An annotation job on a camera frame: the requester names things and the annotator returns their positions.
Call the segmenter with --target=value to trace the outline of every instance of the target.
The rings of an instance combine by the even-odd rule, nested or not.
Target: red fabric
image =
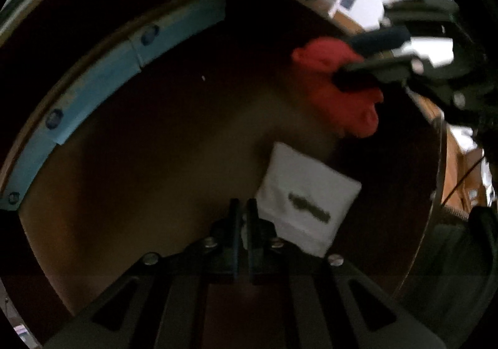
[[[362,56],[341,40],[321,37],[295,49],[292,60],[301,68],[297,80],[308,100],[336,131],[359,138],[369,137],[377,131],[375,103],[383,102],[382,91],[370,88],[342,92],[331,81],[331,75],[340,67],[361,62]]]

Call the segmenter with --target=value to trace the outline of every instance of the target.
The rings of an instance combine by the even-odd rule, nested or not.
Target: red towel
[[[295,49],[292,60],[301,68],[297,80],[308,100],[336,131],[359,138],[377,131],[375,103],[383,102],[382,91],[369,88],[342,92],[331,81],[331,75],[343,65],[363,61],[349,45],[332,37],[321,37]]]

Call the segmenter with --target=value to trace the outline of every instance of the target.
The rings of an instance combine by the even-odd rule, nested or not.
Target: folded white cloth
[[[361,183],[320,161],[276,143],[257,192],[260,218],[303,252],[323,257],[332,244]]]

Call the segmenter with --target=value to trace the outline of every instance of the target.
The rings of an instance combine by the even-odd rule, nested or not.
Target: white towel
[[[276,143],[257,192],[260,218],[303,252],[324,257],[361,183]]]

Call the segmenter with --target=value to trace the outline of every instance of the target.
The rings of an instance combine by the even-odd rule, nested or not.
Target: screw
[[[283,248],[283,241],[278,237],[270,239],[270,243],[273,249]]]
[[[153,265],[156,265],[158,262],[159,262],[159,255],[155,252],[149,252],[149,253],[146,253],[143,257],[142,257],[142,262],[143,264],[147,265],[147,266],[153,266]]]
[[[14,191],[10,195],[8,195],[8,203],[10,205],[16,205],[19,203],[19,193]]]
[[[151,25],[144,31],[140,41],[145,46],[151,45],[158,34],[159,34],[159,26]]]
[[[48,114],[47,118],[45,119],[45,125],[49,130],[53,130],[59,127],[59,124],[61,124],[63,117],[64,113],[61,109],[54,109]]]
[[[424,63],[419,59],[411,60],[411,69],[417,75],[422,75],[424,73]]]
[[[462,92],[455,92],[453,94],[453,104],[457,108],[463,109],[465,107],[465,95]]]
[[[204,238],[204,247],[205,248],[215,248],[218,246],[218,243],[216,242],[216,239],[212,236],[208,236],[207,238]]]
[[[391,19],[389,17],[383,17],[381,20],[380,20],[380,24],[384,27],[391,27],[392,25],[392,22],[391,22]]]
[[[344,258],[337,253],[334,253],[332,255],[329,255],[327,261],[329,262],[330,266],[339,267],[344,263]]]

